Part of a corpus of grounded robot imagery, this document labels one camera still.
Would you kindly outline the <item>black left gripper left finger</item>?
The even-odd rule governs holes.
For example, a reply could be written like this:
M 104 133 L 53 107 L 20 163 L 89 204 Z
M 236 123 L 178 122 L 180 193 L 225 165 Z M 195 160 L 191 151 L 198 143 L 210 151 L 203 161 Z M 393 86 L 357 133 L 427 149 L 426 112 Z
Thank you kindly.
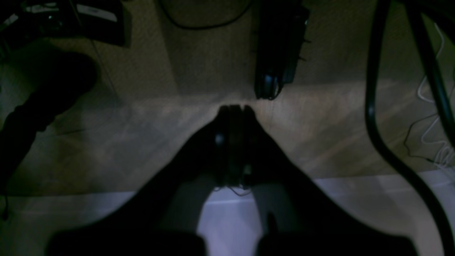
M 226 171 L 229 107 L 193 134 L 175 157 L 117 210 L 56 233 L 51 256 L 205 256 L 200 212 Z

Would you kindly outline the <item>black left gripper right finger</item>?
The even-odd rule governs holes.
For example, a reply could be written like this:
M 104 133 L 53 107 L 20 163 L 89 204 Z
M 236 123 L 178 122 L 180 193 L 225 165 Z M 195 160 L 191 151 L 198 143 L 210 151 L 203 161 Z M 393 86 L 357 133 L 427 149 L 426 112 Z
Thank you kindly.
M 411 239 L 349 215 L 296 167 L 244 107 L 248 179 L 264 235 L 257 256 L 415 256 Z

